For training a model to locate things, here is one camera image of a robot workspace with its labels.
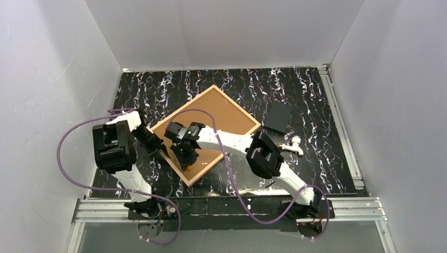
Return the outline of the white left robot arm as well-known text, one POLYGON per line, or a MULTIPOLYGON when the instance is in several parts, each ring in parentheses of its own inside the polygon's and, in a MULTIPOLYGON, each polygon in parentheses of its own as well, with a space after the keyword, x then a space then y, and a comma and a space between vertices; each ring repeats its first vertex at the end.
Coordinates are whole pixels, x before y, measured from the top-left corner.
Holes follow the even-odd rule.
POLYGON ((92 129, 96 166, 106 171, 129 190, 131 201, 124 206, 146 218, 160 215, 161 206, 151 196, 152 187, 137 168, 137 152, 134 140, 139 141, 150 157, 164 160, 167 148, 164 141, 148 128, 148 116, 141 110, 123 112, 103 125, 92 129))

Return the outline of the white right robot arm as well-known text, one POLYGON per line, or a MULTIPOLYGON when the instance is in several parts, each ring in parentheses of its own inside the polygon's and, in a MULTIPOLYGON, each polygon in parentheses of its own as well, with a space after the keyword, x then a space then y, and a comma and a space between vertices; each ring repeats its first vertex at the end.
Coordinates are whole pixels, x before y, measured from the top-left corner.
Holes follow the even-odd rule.
POLYGON ((171 122, 164 136, 171 140, 174 152, 182 168, 193 165, 201 150, 218 150, 246 158, 251 171, 263 179, 272 179, 295 197, 295 205, 307 213, 318 213, 322 195, 308 187, 286 163, 281 149, 262 131, 252 135, 215 130, 202 123, 193 122, 188 127, 171 122))

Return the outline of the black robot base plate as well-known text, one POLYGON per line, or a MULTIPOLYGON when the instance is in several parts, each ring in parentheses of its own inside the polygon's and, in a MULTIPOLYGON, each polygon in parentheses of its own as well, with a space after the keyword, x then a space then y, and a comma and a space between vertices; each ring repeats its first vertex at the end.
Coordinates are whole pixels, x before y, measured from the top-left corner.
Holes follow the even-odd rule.
MULTIPOLYGON (((244 210, 262 221, 270 221, 282 214, 292 198, 288 196, 244 196, 244 203, 237 197, 184 197, 172 198, 178 210, 163 200, 156 201, 146 213, 129 210, 128 219, 155 223, 159 220, 165 231, 176 231, 178 220, 182 221, 182 230, 199 229, 264 229, 253 221, 244 210)), ((288 213, 278 222, 267 225, 267 229, 279 229, 295 232, 301 228, 316 233, 328 219, 335 218, 332 202, 321 200, 316 213, 306 207, 293 205, 288 213)))

